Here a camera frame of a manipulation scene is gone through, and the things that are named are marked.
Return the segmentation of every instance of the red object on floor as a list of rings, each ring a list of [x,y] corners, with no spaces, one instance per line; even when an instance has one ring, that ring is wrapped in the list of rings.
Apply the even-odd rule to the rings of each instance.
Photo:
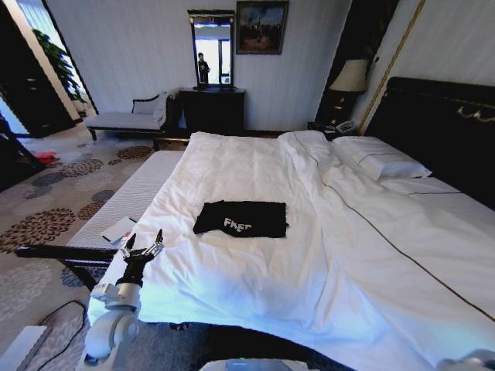
[[[46,152],[35,153],[34,157],[39,159],[39,162],[46,165],[56,160],[55,154],[56,154],[55,151],[46,151]]]

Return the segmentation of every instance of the mirror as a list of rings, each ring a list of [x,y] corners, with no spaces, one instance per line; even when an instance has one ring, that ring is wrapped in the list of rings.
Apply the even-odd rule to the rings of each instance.
[[[189,10],[198,87],[234,84],[234,11]]]

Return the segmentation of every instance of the framed painting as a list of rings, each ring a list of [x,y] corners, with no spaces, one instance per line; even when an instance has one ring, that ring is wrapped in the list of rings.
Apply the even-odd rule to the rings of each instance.
[[[288,2],[237,2],[237,54],[281,54]]]

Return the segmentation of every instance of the patterned carpet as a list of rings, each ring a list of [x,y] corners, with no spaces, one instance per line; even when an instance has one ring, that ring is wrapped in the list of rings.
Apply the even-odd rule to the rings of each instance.
[[[57,160],[0,193],[0,354],[24,326],[37,324],[69,300],[86,304],[89,298],[79,279],[58,261],[19,259],[12,251],[26,243],[65,245],[152,154],[150,137],[99,132],[93,141],[82,124],[21,141],[32,153],[55,151]],[[28,369],[60,351],[81,320],[81,308],[74,304],[50,318],[51,333]],[[74,369],[85,332],[43,370]]]
[[[98,132],[92,141],[80,124],[43,139],[23,140],[32,152],[55,151],[47,170],[0,193],[0,354],[26,325],[38,324],[70,301],[84,304],[88,290],[61,263],[20,259],[12,251],[26,243],[64,245],[152,153],[150,137]],[[181,144],[169,150],[183,150]],[[57,354],[82,325],[82,310],[69,304],[48,318],[51,333],[27,370]],[[72,370],[84,348],[83,330],[61,356],[42,368]],[[312,369],[348,368],[311,349],[242,328],[193,323],[183,331],[169,324],[143,324],[127,357],[129,370],[197,371],[229,358],[283,358]]]

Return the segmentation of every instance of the black bed rail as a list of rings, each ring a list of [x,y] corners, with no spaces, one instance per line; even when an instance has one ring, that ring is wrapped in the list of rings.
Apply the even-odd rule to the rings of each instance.
[[[105,269],[110,265],[117,249],[94,249],[88,247],[71,247],[57,245],[26,245],[18,247],[18,257],[37,257],[57,259],[69,268],[91,291],[96,280],[87,270],[89,267]]]

